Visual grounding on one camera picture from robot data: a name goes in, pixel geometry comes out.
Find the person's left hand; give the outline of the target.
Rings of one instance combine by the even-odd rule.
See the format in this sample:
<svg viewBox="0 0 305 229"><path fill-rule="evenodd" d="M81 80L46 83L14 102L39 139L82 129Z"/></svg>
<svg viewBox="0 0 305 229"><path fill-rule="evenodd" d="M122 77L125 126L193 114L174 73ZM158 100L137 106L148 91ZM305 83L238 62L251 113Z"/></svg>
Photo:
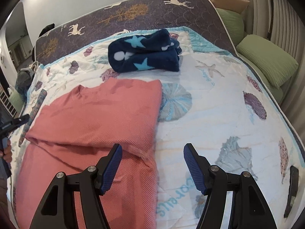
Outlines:
<svg viewBox="0 0 305 229"><path fill-rule="evenodd" d="M12 161L12 151L11 151L11 141L8 139L7 147L4 148L4 151L1 152L1 158L5 160L7 163Z"/></svg>

